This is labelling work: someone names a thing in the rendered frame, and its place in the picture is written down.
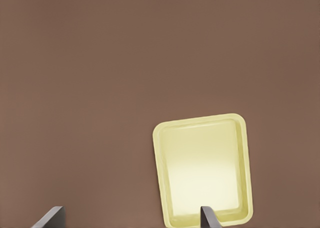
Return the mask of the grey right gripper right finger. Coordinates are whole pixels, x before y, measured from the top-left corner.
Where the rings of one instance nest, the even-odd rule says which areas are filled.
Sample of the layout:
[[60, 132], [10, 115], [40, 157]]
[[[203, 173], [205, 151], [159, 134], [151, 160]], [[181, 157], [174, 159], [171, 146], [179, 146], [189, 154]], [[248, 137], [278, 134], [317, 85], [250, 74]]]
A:
[[200, 208], [200, 228], [222, 228], [213, 209], [209, 206]]

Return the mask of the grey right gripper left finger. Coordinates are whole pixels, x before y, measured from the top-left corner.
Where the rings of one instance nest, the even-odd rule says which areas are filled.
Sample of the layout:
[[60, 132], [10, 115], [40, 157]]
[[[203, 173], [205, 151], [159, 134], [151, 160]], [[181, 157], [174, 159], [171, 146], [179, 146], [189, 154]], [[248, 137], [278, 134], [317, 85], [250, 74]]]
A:
[[66, 209], [64, 206], [51, 208], [31, 228], [66, 228]]

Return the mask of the pale yellow rectangular tray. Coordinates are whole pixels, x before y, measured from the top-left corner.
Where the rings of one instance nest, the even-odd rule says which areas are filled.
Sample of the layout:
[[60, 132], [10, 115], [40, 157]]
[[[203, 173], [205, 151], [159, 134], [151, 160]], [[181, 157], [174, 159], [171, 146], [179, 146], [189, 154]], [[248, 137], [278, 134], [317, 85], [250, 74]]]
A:
[[201, 207], [223, 227], [253, 216], [247, 126], [236, 113], [162, 122], [153, 147], [167, 228], [198, 228]]

